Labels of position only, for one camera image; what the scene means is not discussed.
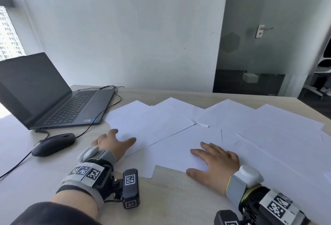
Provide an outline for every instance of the qr code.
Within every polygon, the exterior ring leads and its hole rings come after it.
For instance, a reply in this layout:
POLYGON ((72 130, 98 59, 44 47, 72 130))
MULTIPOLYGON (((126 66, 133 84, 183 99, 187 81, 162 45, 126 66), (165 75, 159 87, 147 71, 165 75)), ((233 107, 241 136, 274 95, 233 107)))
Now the qr code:
POLYGON ((78 171, 78 169, 80 169, 81 167, 75 167, 71 172, 70 172, 70 174, 68 174, 68 175, 71 175, 71 174, 74 174, 74 173, 76 173, 77 171, 78 171))
POLYGON ((100 175, 101 171, 96 170, 94 168, 92 168, 89 173, 86 175, 86 177, 89 177, 92 180, 96 180, 97 177, 100 175))
POLYGON ((126 202, 125 203, 125 207, 126 208, 131 208, 131 207, 136 207, 137 206, 137 201, 134 200, 134 201, 129 201, 129 202, 126 202))
POLYGON ((131 185, 136 183, 136 175, 131 174, 125 177, 125 185, 131 185))
POLYGON ((76 174, 85 175, 91 167, 82 166, 76 174))
POLYGON ((277 195, 274 200, 278 202, 281 206, 284 208, 288 209, 291 206, 291 203, 289 203, 287 200, 285 200, 283 197, 280 195, 277 195))
POLYGON ((226 221, 225 225, 239 225, 237 221, 226 221))
POLYGON ((279 219, 285 214, 285 209, 283 209, 279 204, 274 201, 271 201, 267 206, 267 209, 271 211, 279 219))
POLYGON ((288 203, 290 203, 290 204, 293 203, 293 201, 292 201, 290 198, 286 197, 286 196, 283 195, 282 193, 279 193, 278 196, 279 196, 280 198, 283 198, 284 201, 286 201, 286 202, 288 202, 288 203))

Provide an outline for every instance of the high-rise building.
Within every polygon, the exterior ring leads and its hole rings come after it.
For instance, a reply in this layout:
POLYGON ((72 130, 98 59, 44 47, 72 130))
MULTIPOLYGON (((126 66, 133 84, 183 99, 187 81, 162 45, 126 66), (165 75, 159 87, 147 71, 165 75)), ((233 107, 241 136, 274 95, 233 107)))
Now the high-rise building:
POLYGON ((0 6, 0 61, 25 55, 5 7, 0 6))

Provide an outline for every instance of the wrist-mounted device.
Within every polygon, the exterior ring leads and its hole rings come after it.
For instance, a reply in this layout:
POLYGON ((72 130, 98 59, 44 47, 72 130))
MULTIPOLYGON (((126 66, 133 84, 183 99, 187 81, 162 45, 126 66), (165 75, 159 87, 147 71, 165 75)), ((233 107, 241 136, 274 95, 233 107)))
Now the wrist-mounted device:
POLYGON ((282 193, 261 186, 261 174, 241 166, 231 175, 225 194, 243 215, 239 221, 232 210, 220 210, 214 225, 307 225, 310 220, 282 193))
POLYGON ((113 176, 114 154, 99 147, 87 148, 77 158, 79 164, 64 177, 57 191, 73 189, 92 196, 100 209, 105 202, 122 202, 125 209, 139 206, 138 170, 128 169, 122 179, 113 176), (107 198, 114 193, 114 200, 107 198))

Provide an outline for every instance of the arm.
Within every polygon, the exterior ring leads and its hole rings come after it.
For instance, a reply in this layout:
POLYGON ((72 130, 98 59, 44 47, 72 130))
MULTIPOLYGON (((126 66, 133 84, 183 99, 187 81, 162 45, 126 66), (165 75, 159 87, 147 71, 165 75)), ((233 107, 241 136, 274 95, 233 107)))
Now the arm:
MULTIPOLYGON (((117 133, 117 129, 112 129, 107 135, 100 135, 91 145, 98 146, 99 150, 111 151, 115 155, 116 161, 119 161, 126 150, 136 142, 136 138, 120 142, 116 139, 117 133)), ((99 223, 95 221, 97 214, 97 202, 89 194, 78 190, 62 190, 50 202, 41 202, 30 206, 12 225, 33 224, 31 222, 47 225, 54 224, 56 221, 60 222, 60 220, 64 225, 98 225, 99 223)))
POLYGON ((197 182, 214 189, 219 194, 225 195, 230 176, 239 170, 239 158, 234 152, 224 151, 212 143, 206 144, 201 142, 201 147, 204 150, 191 149, 191 153, 206 162, 208 172, 189 168, 186 170, 186 173, 197 182))

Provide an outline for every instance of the black mouse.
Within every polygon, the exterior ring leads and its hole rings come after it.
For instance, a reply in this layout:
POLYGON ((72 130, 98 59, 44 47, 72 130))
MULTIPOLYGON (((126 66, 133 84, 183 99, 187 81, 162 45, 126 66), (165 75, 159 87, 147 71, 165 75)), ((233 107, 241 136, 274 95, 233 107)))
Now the black mouse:
POLYGON ((33 156, 46 157, 61 151, 75 143, 76 136, 73 133, 60 134, 42 140, 31 151, 33 156))

